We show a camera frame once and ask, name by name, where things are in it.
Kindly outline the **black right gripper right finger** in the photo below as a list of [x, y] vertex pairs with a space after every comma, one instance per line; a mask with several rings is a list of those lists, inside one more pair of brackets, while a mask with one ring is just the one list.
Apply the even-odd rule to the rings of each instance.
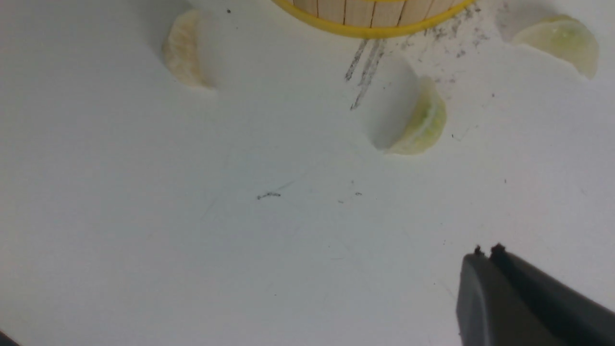
[[490, 262], [541, 324], [565, 346], [612, 346], [614, 312], [583, 296], [529, 262], [492, 247]]

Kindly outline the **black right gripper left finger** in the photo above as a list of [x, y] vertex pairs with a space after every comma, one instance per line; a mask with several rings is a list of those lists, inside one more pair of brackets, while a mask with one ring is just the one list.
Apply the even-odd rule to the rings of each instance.
[[549, 332], [479, 246], [463, 258], [455, 313], [464, 346], [549, 344]]

